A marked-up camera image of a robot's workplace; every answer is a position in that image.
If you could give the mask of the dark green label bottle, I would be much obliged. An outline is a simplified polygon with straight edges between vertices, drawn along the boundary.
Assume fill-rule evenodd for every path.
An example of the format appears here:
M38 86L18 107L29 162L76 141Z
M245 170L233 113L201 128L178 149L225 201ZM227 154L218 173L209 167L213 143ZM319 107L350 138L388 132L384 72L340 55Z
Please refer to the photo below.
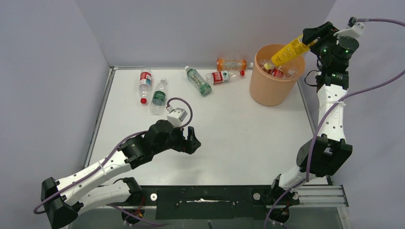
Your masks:
M162 78L155 87L149 110L152 115L159 115L164 107L167 95L167 79Z

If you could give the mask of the red gold drink bottle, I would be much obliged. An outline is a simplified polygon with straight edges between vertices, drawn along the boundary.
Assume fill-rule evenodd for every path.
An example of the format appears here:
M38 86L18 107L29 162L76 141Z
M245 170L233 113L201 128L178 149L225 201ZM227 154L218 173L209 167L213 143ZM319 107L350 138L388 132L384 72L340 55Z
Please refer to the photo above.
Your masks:
M274 67L271 70L269 70L269 74L271 76L274 76L276 78L284 78L284 72L283 72L283 68L281 66L279 67Z

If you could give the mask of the red white label bottle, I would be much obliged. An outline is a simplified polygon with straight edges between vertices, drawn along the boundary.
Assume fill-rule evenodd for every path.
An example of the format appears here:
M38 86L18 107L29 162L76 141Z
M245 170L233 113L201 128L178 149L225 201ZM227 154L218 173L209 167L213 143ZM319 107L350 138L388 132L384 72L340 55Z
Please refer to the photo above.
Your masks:
M151 91L152 74L149 69L142 69L139 78L139 96L140 103L147 104L148 96Z

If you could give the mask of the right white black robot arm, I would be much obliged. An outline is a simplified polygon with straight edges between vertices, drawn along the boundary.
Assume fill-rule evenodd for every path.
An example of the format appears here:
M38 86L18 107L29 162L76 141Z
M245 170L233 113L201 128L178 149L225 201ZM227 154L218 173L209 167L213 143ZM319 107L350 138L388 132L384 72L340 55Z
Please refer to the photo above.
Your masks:
M343 97L349 88L349 60L359 47L364 24L350 21L337 29L331 22L304 29L302 34L275 54L266 69L276 70L293 58L312 52L317 56L316 90L319 123L313 139L298 151L296 165L278 175L269 199L276 204L298 204L298 188L312 179L331 176L352 154L343 129Z

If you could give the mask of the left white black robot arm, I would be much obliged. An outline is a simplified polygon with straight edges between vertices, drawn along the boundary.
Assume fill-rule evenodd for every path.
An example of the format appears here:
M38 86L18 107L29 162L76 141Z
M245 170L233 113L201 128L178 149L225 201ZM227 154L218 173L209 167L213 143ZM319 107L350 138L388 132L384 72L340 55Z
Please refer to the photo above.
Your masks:
M117 184L103 186L108 180L143 164L166 150L189 155L202 144L194 128L174 127L168 120L158 120L147 131L131 134L118 143L102 160L59 180L49 177L41 184L43 211L34 208L34 214L46 214L51 228L61 229L93 208L128 201L140 192L134 178L125 178Z

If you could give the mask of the yellow juice bottle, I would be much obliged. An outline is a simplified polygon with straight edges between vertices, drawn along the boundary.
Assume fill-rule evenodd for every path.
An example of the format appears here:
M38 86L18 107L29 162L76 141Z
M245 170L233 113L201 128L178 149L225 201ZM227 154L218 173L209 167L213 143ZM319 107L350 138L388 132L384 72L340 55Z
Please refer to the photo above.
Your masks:
M317 41L318 38L311 41L309 44L304 44L303 35L300 35L274 54L270 61L263 65L264 70L268 71L274 69L275 67L280 67L296 57L308 52L310 50L310 46L314 45Z

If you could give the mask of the light blue tinted bottle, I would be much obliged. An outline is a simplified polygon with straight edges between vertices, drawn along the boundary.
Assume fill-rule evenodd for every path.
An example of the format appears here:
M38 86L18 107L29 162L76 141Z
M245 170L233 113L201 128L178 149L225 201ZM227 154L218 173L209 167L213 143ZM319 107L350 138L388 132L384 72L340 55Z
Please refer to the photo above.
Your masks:
M297 77L298 75L299 75L299 69L298 69L298 68L291 67L291 68L288 69L287 72L285 73L285 78L286 78L286 79L290 79L290 78Z

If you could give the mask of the green label clear bottle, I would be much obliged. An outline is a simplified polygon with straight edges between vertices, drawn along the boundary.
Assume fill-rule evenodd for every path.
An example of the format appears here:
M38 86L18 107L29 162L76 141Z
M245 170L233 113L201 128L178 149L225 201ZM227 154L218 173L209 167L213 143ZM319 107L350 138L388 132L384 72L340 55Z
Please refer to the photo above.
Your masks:
M211 86L203 79L196 69L186 66L186 76L189 81L195 86L202 96L207 96L211 93Z

